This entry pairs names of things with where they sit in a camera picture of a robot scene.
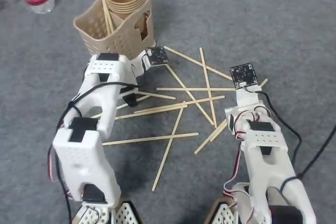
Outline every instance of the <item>robotic arm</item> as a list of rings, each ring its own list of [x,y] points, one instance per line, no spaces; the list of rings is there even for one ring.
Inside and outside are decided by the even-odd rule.
[[[162,48],[150,48],[133,60],[124,55],[93,55],[78,94],[64,114],[63,127],[57,130],[53,147],[61,162],[65,182],[73,199],[84,206],[107,208],[114,213],[121,190],[108,163],[102,142],[111,135],[121,98],[136,105],[136,78],[151,66],[167,63]],[[94,107],[101,107],[101,118],[86,118]]]
[[[293,180],[283,192],[282,182],[295,176],[288,147],[280,126],[258,98],[252,64],[230,69],[236,87],[237,106],[225,110],[232,134],[241,140],[250,183],[237,183],[224,192],[237,202],[243,223],[305,223],[316,218],[300,180]]]

